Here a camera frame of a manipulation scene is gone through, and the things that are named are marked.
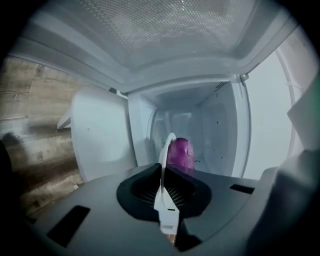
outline perforated metal ceiling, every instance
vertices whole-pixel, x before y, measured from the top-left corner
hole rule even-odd
[[[75,0],[125,48],[181,36],[205,35],[234,47],[254,0]]]

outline black vent grille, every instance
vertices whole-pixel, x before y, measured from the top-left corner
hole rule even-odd
[[[220,82],[216,87],[215,87],[215,92],[218,91],[222,86],[224,86],[228,82]]]
[[[155,172],[149,177],[135,181],[132,185],[132,194],[139,201],[153,208],[159,186],[160,175]],[[169,169],[165,172],[164,186],[178,209],[187,203],[195,192],[192,183]]]

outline purple object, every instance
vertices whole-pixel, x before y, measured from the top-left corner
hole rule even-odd
[[[168,148],[166,164],[179,167],[181,172],[192,176],[195,168],[195,154],[190,141],[185,138],[172,141]]]

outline black slot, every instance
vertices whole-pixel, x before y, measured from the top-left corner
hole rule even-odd
[[[239,191],[242,193],[246,193],[246,194],[252,194],[254,192],[254,188],[253,187],[248,187],[248,186],[242,186],[242,185],[238,185],[238,184],[233,184],[230,189],[235,190],[235,191]]]
[[[77,205],[73,207],[72,210],[49,231],[47,234],[48,238],[66,248],[89,211],[89,208],[83,206]]]

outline wood grain surface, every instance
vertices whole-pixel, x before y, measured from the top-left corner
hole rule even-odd
[[[18,181],[24,213],[38,218],[83,183],[70,129],[57,123],[88,83],[73,75],[7,58],[0,74],[0,138]]]

